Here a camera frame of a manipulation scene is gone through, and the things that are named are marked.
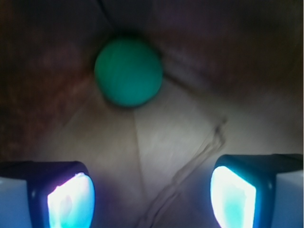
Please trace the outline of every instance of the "black plastic housing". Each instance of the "black plastic housing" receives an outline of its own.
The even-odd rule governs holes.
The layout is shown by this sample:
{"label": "black plastic housing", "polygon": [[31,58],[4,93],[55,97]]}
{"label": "black plastic housing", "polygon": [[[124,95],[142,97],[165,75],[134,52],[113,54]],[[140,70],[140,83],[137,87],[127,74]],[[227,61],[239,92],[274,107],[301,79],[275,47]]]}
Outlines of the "black plastic housing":
{"label": "black plastic housing", "polygon": [[0,162],[0,176],[26,180],[33,228],[48,228],[48,194],[77,173],[89,175],[85,165],[71,162]]}
{"label": "black plastic housing", "polygon": [[271,227],[276,175],[303,169],[301,154],[222,155],[215,167],[226,166],[256,187],[254,228]]}

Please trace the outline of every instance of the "led light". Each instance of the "led light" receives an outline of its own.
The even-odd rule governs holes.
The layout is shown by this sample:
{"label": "led light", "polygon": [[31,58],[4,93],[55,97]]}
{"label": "led light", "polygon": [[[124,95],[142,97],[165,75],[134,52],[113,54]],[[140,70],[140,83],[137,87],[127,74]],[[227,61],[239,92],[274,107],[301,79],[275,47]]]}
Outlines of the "led light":
{"label": "led light", "polygon": [[94,185],[83,173],[57,186],[47,196],[50,228],[88,228],[95,207]]}
{"label": "led light", "polygon": [[225,166],[217,167],[211,177],[211,203],[221,227],[253,226],[256,188]]}

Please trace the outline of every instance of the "blue light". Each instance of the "blue light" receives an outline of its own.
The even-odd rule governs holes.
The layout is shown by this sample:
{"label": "blue light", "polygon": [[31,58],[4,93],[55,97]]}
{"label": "blue light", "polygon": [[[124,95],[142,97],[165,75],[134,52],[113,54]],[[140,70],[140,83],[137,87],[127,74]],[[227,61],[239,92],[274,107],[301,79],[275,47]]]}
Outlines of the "blue light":
{"label": "blue light", "polygon": [[223,228],[251,228],[255,213],[256,188],[225,166],[211,177],[211,203]]}
{"label": "blue light", "polygon": [[76,174],[47,196],[50,228],[89,228],[95,207],[90,177]]}

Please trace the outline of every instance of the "white plastic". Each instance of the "white plastic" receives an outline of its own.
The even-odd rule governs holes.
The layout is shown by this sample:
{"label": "white plastic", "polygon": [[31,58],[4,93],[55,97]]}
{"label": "white plastic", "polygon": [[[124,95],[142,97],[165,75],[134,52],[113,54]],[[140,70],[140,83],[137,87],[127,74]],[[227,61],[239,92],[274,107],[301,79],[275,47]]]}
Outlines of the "white plastic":
{"label": "white plastic", "polygon": [[303,170],[277,174],[271,227],[303,227]]}
{"label": "white plastic", "polygon": [[0,228],[31,228],[27,182],[0,177]]}

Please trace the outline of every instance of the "green ball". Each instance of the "green ball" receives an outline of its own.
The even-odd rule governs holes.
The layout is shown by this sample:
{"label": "green ball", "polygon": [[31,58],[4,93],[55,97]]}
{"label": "green ball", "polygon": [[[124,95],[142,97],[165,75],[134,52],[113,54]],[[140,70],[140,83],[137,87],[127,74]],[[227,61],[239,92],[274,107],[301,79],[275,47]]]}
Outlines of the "green ball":
{"label": "green ball", "polygon": [[159,91],[162,63],[157,53],[136,38],[117,38],[99,53],[95,77],[104,96],[116,105],[142,105]]}

